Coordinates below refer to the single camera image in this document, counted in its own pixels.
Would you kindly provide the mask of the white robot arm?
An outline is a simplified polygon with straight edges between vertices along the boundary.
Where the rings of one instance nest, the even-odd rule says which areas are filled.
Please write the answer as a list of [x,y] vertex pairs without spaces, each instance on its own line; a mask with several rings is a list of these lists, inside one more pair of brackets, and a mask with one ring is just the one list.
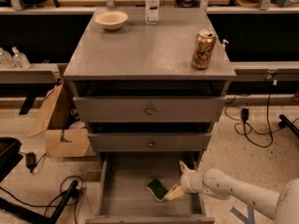
[[281,192],[276,192],[232,178],[219,169],[199,172],[189,169],[183,161],[179,166],[182,175],[179,184],[165,194],[168,201],[185,193],[201,193],[220,200],[234,196],[272,219],[274,224],[299,224],[298,178],[287,183]]

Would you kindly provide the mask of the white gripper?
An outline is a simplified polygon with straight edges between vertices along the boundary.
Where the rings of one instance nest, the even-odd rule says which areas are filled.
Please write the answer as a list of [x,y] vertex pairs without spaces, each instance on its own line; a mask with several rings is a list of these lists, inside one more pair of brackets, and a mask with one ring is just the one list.
[[187,193],[198,193],[204,190],[204,174],[195,170],[189,170],[183,162],[179,162],[179,168],[182,172],[180,185],[174,185],[165,195],[166,201],[172,201]]

